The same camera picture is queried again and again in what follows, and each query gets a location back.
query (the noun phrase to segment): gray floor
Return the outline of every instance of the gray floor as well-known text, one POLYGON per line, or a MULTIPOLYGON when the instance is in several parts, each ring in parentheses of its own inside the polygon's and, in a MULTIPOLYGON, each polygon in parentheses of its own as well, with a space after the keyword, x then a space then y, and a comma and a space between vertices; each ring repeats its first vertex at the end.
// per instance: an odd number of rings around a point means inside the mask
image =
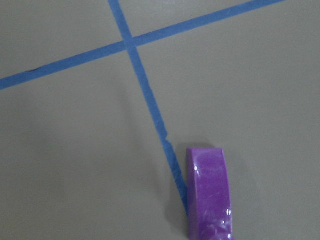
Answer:
MULTIPOLYGON (((134 36, 242 0, 120 0, 134 36)), ((238 240, 320 240, 320 2, 287 0, 138 48, 185 176, 224 148, 238 240)), ((121 41, 107 1, 6 1, 0 78, 121 41)), ((126 52, 0 91, 0 239, 185 240, 126 52)))

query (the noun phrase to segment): blue line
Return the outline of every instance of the blue line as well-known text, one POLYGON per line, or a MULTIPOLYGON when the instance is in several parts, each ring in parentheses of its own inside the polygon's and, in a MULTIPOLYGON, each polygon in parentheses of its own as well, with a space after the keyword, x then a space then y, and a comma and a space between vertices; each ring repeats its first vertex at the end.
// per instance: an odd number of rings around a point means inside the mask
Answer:
POLYGON ((16 75, 8 76, 0 79, 0 90, 73 68, 81 64, 89 63, 91 61, 122 52, 124 50, 126 50, 125 43, 120 41, 108 46, 56 61, 48 65, 44 65, 36 70, 25 71, 16 75))
POLYGON ((126 21, 126 18, 123 14, 118 0, 108 0, 108 2, 113 12, 115 21, 119 27, 120 33, 123 37, 124 43, 126 45, 129 57, 133 65, 133 69, 140 83, 140 87, 142 89, 145 101, 152 116, 154 126, 162 143, 162 147, 166 155, 166 159, 169 163, 175 184, 178 188, 183 206, 185 208, 185 211, 187 212, 187 185, 182 176, 181 168, 179 166, 174 148, 171 145, 171 143, 167 140, 168 132, 166 130, 166 126, 161 116, 154 93, 149 85, 149 80, 145 68, 142 64, 138 50, 136 46, 133 44, 133 38, 128 23, 126 21))
MULTIPOLYGON (((149 32, 140 36, 136 36, 133 39, 129 31, 128 24, 125 22, 124 24, 126 25, 127 30, 124 31, 123 34, 129 35, 122 37, 123 39, 127 39, 127 46, 133 45, 138 47, 283 1, 285 0, 253 0, 221 11, 213 12, 205 16, 197 17, 188 21, 181 22, 179 24, 175 24, 153 32, 149 32)), ((122 11, 120 11, 118 14, 122 16, 122 18, 119 19, 119 21, 125 19, 122 11)), ((81 64, 89 63, 91 61, 122 52, 124 50, 124 42, 117 42, 76 56, 72 56, 60 61, 50 63, 48 65, 44 65, 33 71, 25 71, 12 76, 8 76, 3 79, 0 79, 0 90, 13 87, 15 85, 22 84, 31 80, 35 80, 50 74, 54 74, 69 68, 73 68, 81 64)))
POLYGON ((283 2, 285 0, 253 0, 240 5, 236 5, 224 10, 216 11, 208 15, 196 17, 194 19, 184 21, 172 26, 168 26, 156 31, 152 31, 133 38, 134 44, 138 47, 149 44, 164 38, 171 37, 192 29, 196 29, 208 24, 212 24, 224 19, 232 18, 234 16, 244 14, 253 10, 267 7, 272 4, 283 2))

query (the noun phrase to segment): purple block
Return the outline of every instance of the purple block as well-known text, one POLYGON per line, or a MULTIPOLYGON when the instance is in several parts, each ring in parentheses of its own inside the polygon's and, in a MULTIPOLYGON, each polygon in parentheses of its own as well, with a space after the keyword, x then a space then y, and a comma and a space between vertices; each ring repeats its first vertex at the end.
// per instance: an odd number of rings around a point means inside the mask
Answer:
POLYGON ((188 148, 187 166, 190 240, 234 240, 224 151, 188 148))

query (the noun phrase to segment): glossy purple surface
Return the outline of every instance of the glossy purple surface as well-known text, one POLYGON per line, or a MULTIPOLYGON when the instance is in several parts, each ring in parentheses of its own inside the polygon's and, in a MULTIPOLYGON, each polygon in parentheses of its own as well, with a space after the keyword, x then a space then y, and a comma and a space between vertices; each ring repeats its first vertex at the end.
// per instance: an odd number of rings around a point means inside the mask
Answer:
POLYGON ((188 225, 191 240, 233 240, 224 152, 188 148, 188 225))

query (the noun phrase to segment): blue tape line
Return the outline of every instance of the blue tape line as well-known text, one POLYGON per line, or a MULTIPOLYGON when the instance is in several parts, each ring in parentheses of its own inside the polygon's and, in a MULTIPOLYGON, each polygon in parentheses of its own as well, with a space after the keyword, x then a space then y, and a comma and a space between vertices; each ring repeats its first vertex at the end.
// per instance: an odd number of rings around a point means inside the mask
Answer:
MULTIPOLYGON (((208 25, 217 21, 221 21, 223 19, 231 18, 249 11, 253 11, 283 1, 285 0, 254 0, 221 11, 213 12, 205 16, 184 21, 176 25, 165 27, 150 33, 136 36, 133 39, 131 39, 131 35, 128 37, 130 37, 131 44, 138 47, 141 45, 152 43, 160 39, 171 37, 179 33, 183 33, 185 31, 189 31, 204 25, 208 25)), ((50 74, 54 74, 69 68, 73 68, 81 64, 89 63, 91 61, 122 52, 124 50, 124 42, 117 42, 105 47, 101 47, 92 51, 88 51, 76 56, 72 56, 60 61, 50 63, 33 71, 25 71, 12 76, 8 76, 3 79, 0 79, 0 90, 13 87, 15 85, 22 84, 31 80, 35 80, 50 74)))
POLYGON ((224 10, 210 13, 208 15, 196 17, 188 21, 184 21, 140 36, 136 36, 133 38, 133 41, 134 44, 138 47, 283 1, 285 0, 249 1, 224 10))
POLYGON ((81 64, 89 63, 91 61, 101 59, 112 54, 116 54, 126 50, 123 41, 104 46, 95 50, 87 51, 85 53, 72 56, 60 61, 44 65, 38 69, 25 71, 16 75, 8 76, 0 79, 0 90, 22 84, 31 80, 35 80, 50 74, 54 74, 81 64))
POLYGON ((140 83, 140 87, 152 116, 154 126, 162 143, 162 147, 166 155, 166 159, 169 163, 175 184, 179 191, 183 206, 185 208, 185 211, 187 211, 187 185, 182 176, 181 168, 179 166, 174 148, 167 140, 168 132, 166 130, 166 126, 161 116, 154 93, 149 85, 148 77, 139 56, 138 50, 133 43, 133 38, 128 23, 118 0, 108 0, 108 2, 113 12, 115 21, 119 27, 120 33, 123 37, 124 44, 126 45, 129 57, 133 65, 133 69, 140 83))

